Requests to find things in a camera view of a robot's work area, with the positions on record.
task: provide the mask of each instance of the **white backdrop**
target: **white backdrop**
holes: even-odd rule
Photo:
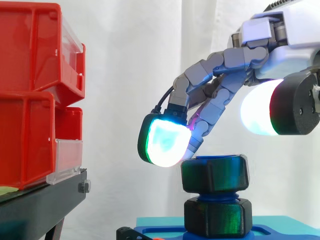
[[[83,167],[92,189],[65,219],[62,240],[112,240],[136,217],[182,216],[191,196],[179,166],[137,154],[144,116],[185,68],[224,50],[229,35],[271,0],[57,0],[86,44]],[[241,197],[254,215],[287,215],[320,227],[320,130],[263,137],[240,120],[244,87],[199,155],[246,154],[251,183]]]

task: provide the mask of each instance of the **black cable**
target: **black cable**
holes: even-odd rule
[[[163,97],[160,99],[160,101],[158,102],[157,106],[161,107],[161,105],[164,103],[164,101],[166,100],[166,98],[170,95],[170,93],[174,90],[174,87],[170,87],[168,89],[168,91],[165,92],[165,94],[163,95]]]
[[[166,98],[170,95],[170,93],[174,90],[174,87],[170,87],[168,89],[168,91],[165,92],[165,94],[162,96],[162,98],[160,99],[160,101],[158,102],[157,105],[155,105],[154,109],[152,109],[151,113],[153,114],[160,114],[161,112],[161,105],[164,103],[164,101],[166,100]]]

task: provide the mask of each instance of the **red storage bin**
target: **red storage bin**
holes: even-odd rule
[[[66,107],[85,97],[85,46],[55,3],[0,1],[0,91],[46,91]]]
[[[49,92],[0,92],[0,110],[0,187],[55,184],[79,174],[80,108],[56,109]]]

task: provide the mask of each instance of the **stacked nut toy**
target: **stacked nut toy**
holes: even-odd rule
[[[209,239],[243,238],[251,230],[252,205],[239,198],[249,186],[244,155],[204,156],[181,164],[183,189],[199,194],[184,203],[184,226]]]

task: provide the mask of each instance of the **black shelf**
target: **black shelf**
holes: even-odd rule
[[[87,170],[55,185],[0,196],[0,240],[58,240],[65,216],[85,198]]]

